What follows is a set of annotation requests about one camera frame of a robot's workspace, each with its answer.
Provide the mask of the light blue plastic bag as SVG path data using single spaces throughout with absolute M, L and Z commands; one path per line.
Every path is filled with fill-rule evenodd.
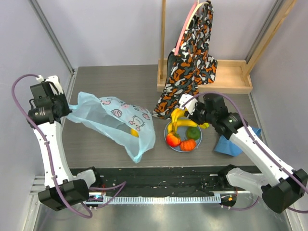
M 153 118 L 146 108 L 117 97 L 99 98 L 86 92 L 80 92 L 77 104 L 69 108 L 72 112 L 66 119 L 81 123 L 123 146 L 134 163 L 140 162 L 143 154 L 154 147 Z M 138 132 L 138 137 L 131 135 L 131 128 Z

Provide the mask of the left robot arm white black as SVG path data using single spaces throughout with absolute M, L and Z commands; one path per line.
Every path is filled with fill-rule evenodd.
M 102 179 L 90 167 L 73 175 L 68 167 L 62 142 L 61 119 L 72 111 L 57 76 L 37 76 L 38 83 L 30 87 L 29 101 L 34 134 L 39 142 L 45 172 L 45 189 L 38 193 L 39 201 L 54 211 L 74 206 L 89 199 L 89 189 L 97 192 Z

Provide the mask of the yellow fake mango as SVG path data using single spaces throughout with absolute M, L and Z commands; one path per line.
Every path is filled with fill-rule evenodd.
M 134 129 L 130 129 L 130 133 L 131 133 L 131 135 L 132 136 L 134 136 L 134 137 L 138 137 L 139 135 L 138 135 L 138 132 L 136 131 L 136 130 L 134 130 Z

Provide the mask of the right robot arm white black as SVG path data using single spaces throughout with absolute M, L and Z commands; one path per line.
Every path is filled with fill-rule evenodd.
M 228 111 L 225 100 L 230 98 L 218 92 L 183 95 L 180 107 L 186 109 L 186 116 L 198 125 L 211 124 L 218 134 L 237 145 L 263 174 L 256 176 L 229 165 L 217 178 L 218 186 L 223 190 L 232 186 L 245 189 L 261 197 L 268 208 L 280 214 L 307 193 L 308 174 L 281 160 L 254 133 L 239 109 L 235 113 Z

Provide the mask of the red fake tomato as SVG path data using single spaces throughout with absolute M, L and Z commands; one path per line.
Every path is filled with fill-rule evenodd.
M 166 136 L 166 143 L 170 147 L 178 147 L 181 143 L 181 138 L 176 132 L 170 132 Z

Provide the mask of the green fake lime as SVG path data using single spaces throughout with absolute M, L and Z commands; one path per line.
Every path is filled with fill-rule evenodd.
M 188 127 L 186 130 L 186 137 L 196 141 L 201 137 L 201 132 L 198 127 Z

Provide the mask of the orange fake pumpkin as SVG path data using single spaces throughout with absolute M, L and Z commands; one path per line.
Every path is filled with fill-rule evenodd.
M 192 150 L 194 150 L 197 146 L 197 143 L 195 140 L 193 139 L 188 139 L 185 141 L 182 141 L 180 144 L 180 150 L 183 152 L 190 152 Z

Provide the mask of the yellow fake banana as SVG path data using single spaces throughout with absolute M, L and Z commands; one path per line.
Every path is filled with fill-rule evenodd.
M 176 132 L 176 130 L 174 129 L 174 125 L 176 125 L 176 128 L 179 127 L 200 127 L 202 129 L 207 129 L 209 127 L 208 123 L 203 123 L 201 125 L 198 125 L 197 123 L 188 120 L 188 119 L 178 119 L 176 122 L 171 122 L 168 124 L 167 126 L 167 132 L 171 133 L 171 132 Z
M 176 108 L 172 113 L 171 113 L 171 122 L 176 122 L 178 119 L 180 119 L 181 117 L 184 117 L 185 112 L 187 112 L 187 110 L 182 110 L 180 108 Z

